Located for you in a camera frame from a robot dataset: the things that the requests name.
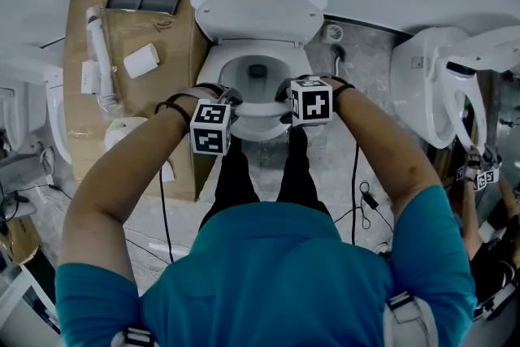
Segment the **blue t-shirt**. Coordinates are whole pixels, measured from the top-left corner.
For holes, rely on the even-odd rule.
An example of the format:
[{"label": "blue t-shirt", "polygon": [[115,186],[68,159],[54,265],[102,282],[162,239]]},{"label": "blue t-shirt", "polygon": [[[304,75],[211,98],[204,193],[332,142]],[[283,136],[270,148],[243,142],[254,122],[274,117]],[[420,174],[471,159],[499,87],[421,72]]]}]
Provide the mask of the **blue t-shirt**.
[{"label": "blue t-shirt", "polygon": [[129,324],[162,347],[383,345],[385,302],[405,290],[429,303],[440,345],[458,345],[476,304],[441,187],[405,208],[390,261],[343,243],[324,213],[259,202],[211,218],[142,297],[122,276],[79,263],[58,268],[56,290],[68,346],[110,345]]}]

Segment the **cardboard sheet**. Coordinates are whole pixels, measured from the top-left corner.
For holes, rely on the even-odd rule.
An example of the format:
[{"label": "cardboard sheet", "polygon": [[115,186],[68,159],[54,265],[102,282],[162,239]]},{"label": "cardboard sheet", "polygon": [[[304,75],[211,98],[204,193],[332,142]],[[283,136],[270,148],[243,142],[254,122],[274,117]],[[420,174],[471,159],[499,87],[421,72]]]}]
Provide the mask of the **cardboard sheet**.
[{"label": "cardboard sheet", "polygon": [[[88,59],[85,11],[106,0],[71,0],[63,56],[64,110],[67,139],[76,180],[81,181],[104,154],[103,139],[111,120],[103,117],[97,99],[80,92],[81,64]],[[208,42],[194,19],[189,0],[180,0],[174,16],[131,11],[107,11],[109,49],[117,66],[124,116],[151,117],[155,105],[177,90],[194,85],[208,50]],[[153,42],[160,64],[153,71],[130,78],[126,55]],[[215,159],[194,155],[188,136],[170,157],[175,181],[165,183],[166,197],[195,201]],[[159,196],[158,176],[145,194]]]}]

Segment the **shoulder strap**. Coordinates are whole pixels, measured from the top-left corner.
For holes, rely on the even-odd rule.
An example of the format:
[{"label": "shoulder strap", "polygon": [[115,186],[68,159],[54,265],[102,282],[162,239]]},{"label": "shoulder strap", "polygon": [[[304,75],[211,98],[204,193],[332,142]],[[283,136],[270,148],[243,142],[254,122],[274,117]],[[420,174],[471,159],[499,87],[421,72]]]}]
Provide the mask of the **shoulder strap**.
[{"label": "shoulder strap", "polygon": [[110,347],[159,347],[152,333],[142,326],[128,326],[125,332],[118,332]]},{"label": "shoulder strap", "polygon": [[436,347],[436,321],[430,306],[421,298],[403,292],[390,298],[383,312],[385,347]]}]

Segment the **leg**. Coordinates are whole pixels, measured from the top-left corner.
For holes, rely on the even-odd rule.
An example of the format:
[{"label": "leg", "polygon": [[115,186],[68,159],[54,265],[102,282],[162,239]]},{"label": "leg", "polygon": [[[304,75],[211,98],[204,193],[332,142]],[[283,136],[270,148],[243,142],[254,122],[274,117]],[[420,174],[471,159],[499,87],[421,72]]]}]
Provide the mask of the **leg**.
[{"label": "leg", "polygon": [[199,230],[211,217],[226,208],[259,201],[249,177],[249,166],[242,152],[241,140],[232,137],[231,147],[222,159],[214,204],[206,213]]},{"label": "leg", "polygon": [[303,128],[293,128],[289,133],[289,156],[276,201],[293,202],[330,215],[325,205],[318,200],[316,187],[309,173],[307,135]]}]

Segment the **toilet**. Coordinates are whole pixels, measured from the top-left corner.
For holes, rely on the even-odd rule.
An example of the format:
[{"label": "toilet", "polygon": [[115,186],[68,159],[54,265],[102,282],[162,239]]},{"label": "toilet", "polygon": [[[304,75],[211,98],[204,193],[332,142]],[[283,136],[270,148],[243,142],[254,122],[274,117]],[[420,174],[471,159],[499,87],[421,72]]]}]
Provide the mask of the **toilet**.
[{"label": "toilet", "polygon": [[72,164],[71,155],[68,152],[67,125],[65,124],[65,112],[63,109],[63,70],[45,74],[45,94],[47,109],[49,110],[50,130],[58,153],[66,163]]},{"label": "toilet", "polygon": [[[424,29],[392,53],[390,92],[397,114],[438,149],[455,136],[466,151],[481,154],[487,122],[477,71],[504,72],[520,64],[520,26],[470,37],[459,28]],[[471,140],[462,122],[468,99],[478,138]]]},{"label": "toilet", "polygon": [[11,148],[17,152],[27,135],[46,123],[46,88],[2,76],[0,68],[0,128],[6,132]]},{"label": "toilet", "polygon": [[280,116],[290,102],[275,102],[285,78],[312,74],[304,45],[323,23],[327,0],[190,0],[195,19],[215,43],[197,83],[237,89],[244,103],[232,134],[268,141],[288,129]]},{"label": "toilet", "polygon": [[61,56],[34,46],[0,44],[2,126],[14,151],[28,134],[43,127],[49,112],[54,143],[71,163],[63,113]]}]

